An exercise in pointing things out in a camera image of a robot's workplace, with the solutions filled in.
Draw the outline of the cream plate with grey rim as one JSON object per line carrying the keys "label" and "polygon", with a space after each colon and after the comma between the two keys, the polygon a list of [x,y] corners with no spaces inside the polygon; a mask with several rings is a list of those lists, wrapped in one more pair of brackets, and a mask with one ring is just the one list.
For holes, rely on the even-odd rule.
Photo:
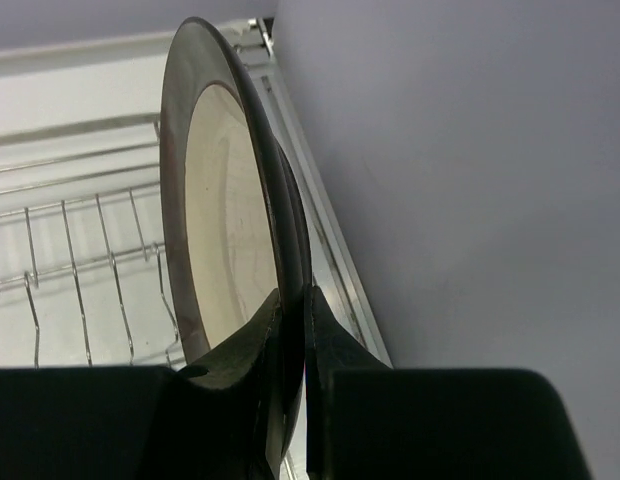
{"label": "cream plate with grey rim", "polygon": [[192,17],[167,56],[160,115],[164,244],[188,364],[280,295],[283,457],[299,412],[311,258],[290,165],[247,70]]}

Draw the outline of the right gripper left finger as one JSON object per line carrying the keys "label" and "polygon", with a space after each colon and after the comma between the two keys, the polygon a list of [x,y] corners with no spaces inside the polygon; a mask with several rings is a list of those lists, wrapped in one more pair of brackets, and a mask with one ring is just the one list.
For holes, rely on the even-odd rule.
{"label": "right gripper left finger", "polygon": [[179,371],[188,466],[200,479],[277,479],[283,457],[283,354],[279,291],[253,317]]}

